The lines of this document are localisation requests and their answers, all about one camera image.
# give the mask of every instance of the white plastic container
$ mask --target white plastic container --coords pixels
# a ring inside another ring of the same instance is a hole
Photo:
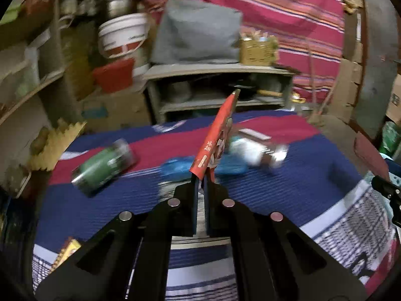
[[[119,58],[138,49],[148,37],[146,14],[130,14],[99,27],[99,51],[105,58]]]

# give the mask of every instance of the blanket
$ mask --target blanket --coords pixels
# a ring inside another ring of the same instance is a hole
[[[65,240],[87,240],[121,211],[150,211],[160,201],[159,166],[195,155],[213,117],[189,119],[77,138],[57,163],[43,199],[33,256],[34,288],[49,274]],[[234,123],[288,143],[282,167],[252,168],[219,178],[231,198],[252,211],[280,211],[373,292],[394,261],[394,228],[381,196],[364,181],[334,144],[302,117],[285,111],[233,115]],[[93,198],[71,183],[71,171],[91,155],[124,138],[140,157]],[[166,299],[236,299],[229,244],[170,251]]]
[[[279,63],[302,72],[294,91],[311,99],[311,74],[322,102],[337,77],[344,35],[341,0],[203,0],[243,13],[246,28],[263,30],[279,41]],[[144,0],[159,20],[167,0]]]

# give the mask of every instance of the red striped blanket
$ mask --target red striped blanket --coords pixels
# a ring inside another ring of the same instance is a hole
[[[280,44],[280,63],[302,72],[294,77],[294,90],[311,98],[310,58],[314,82],[322,101],[338,74],[342,56],[344,18],[340,0],[203,0],[235,8],[243,13],[246,28],[275,35]],[[145,0],[158,20],[167,0]]]

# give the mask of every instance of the stainless steel pot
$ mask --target stainless steel pot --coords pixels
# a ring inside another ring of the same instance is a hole
[[[167,99],[173,103],[183,103],[191,99],[192,91],[188,81],[172,82],[167,86]]]
[[[137,0],[103,0],[102,10],[107,20],[137,12]]]

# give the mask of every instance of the bed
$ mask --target bed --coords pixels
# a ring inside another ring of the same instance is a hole
[[[57,163],[43,199],[33,249],[34,290],[68,237],[85,241],[121,211],[150,211],[162,198],[159,166],[171,157],[195,155],[212,121],[200,117],[77,138]],[[392,268],[398,246],[381,196],[302,117],[248,111],[234,114],[233,121],[288,143],[289,152],[279,169],[251,168],[245,175],[219,178],[230,197],[257,213],[282,212],[371,294]],[[70,183],[71,171],[119,138],[130,144],[139,163],[95,197],[86,197]],[[211,297],[237,298],[229,245],[174,246],[166,300]]]

